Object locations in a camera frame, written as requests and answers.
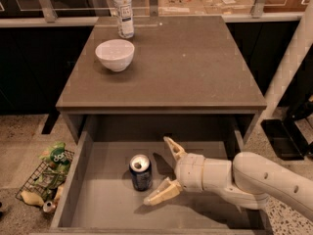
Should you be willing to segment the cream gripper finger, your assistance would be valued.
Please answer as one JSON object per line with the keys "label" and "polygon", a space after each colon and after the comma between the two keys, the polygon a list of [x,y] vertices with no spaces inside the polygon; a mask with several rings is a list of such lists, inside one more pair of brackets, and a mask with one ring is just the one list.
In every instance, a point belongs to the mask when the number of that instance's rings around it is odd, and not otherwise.
{"label": "cream gripper finger", "polygon": [[178,196],[183,191],[181,184],[177,179],[170,180],[166,177],[160,185],[148,197],[144,199],[146,206],[155,206],[164,201]]}
{"label": "cream gripper finger", "polygon": [[178,143],[176,143],[170,137],[164,136],[163,141],[167,144],[176,162],[178,162],[180,159],[182,159],[184,156],[187,155],[187,153],[185,152],[185,149],[182,146],[180,146]]}

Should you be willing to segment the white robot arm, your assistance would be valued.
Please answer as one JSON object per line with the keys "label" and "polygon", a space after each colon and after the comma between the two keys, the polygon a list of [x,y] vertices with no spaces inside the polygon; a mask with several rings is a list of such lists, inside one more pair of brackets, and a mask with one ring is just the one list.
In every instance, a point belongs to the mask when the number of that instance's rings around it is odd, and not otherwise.
{"label": "white robot arm", "polygon": [[181,192],[211,192],[237,207],[262,210],[274,197],[313,220],[313,181],[252,152],[231,161],[187,153],[169,137],[163,138],[176,162],[176,178],[164,179],[144,199],[155,206]]}

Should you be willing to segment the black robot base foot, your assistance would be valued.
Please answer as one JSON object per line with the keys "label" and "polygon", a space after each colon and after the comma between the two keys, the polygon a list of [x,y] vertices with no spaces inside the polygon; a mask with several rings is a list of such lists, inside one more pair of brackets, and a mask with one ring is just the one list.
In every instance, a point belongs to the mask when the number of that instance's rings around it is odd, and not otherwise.
{"label": "black robot base foot", "polygon": [[313,97],[283,119],[265,119],[261,126],[276,154],[282,160],[313,158]]}

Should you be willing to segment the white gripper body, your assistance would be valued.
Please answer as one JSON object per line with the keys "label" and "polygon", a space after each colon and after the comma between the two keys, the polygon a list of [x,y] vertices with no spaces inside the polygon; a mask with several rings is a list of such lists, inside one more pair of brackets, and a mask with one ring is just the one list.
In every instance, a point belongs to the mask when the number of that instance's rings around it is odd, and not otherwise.
{"label": "white gripper body", "polygon": [[180,158],[175,167],[176,179],[186,192],[202,192],[203,155],[187,154]]}

